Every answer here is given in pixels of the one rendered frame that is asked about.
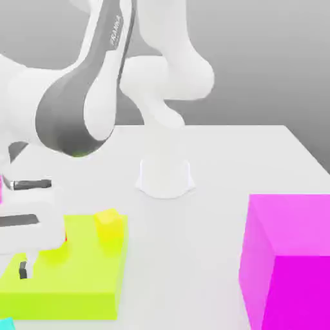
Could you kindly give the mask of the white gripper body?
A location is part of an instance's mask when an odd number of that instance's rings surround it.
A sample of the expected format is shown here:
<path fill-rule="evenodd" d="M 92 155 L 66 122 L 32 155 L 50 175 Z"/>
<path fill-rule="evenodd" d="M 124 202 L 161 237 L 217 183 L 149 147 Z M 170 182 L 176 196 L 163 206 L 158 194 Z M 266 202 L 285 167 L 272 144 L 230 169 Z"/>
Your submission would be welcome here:
<path fill-rule="evenodd" d="M 0 205 L 0 255 L 59 248 L 64 219 L 50 202 L 5 202 Z"/>

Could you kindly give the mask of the small yellow cube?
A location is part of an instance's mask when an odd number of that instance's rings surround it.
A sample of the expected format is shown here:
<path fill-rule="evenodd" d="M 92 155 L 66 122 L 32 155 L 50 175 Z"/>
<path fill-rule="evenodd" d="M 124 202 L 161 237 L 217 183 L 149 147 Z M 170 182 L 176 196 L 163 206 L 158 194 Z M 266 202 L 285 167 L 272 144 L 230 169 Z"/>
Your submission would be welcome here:
<path fill-rule="evenodd" d="M 123 219 L 116 209 L 111 208 L 97 212 L 93 215 L 93 219 L 98 238 L 102 243 L 123 239 Z"/>

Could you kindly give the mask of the large lime box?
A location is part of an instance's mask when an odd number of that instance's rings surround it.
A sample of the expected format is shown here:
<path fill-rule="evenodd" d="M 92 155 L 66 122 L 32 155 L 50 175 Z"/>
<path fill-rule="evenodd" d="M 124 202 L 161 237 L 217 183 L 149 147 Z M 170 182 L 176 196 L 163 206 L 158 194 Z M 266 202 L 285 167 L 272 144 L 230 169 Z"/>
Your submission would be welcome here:
<path fill-rule="evenodd" d="M 22 279 L 23 253 L 0 277 L 0 318 L 15 320 L 115 320 L 128 247 L 128 218 L 115 221 L 107 242 L 91 215 L 64 218 L 67 241 L 42 251 L 33 277 Z"/>

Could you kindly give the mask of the large magenta box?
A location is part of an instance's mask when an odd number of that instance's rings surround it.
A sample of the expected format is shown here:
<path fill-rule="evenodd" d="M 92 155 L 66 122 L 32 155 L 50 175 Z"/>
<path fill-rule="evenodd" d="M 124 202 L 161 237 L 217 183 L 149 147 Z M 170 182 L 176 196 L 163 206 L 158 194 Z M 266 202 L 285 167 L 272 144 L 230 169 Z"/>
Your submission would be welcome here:
<path fill-rule="evenodd" d="M 250 195 L 238 279 L 251 330 L 330 330 L 330 194 Z"/>

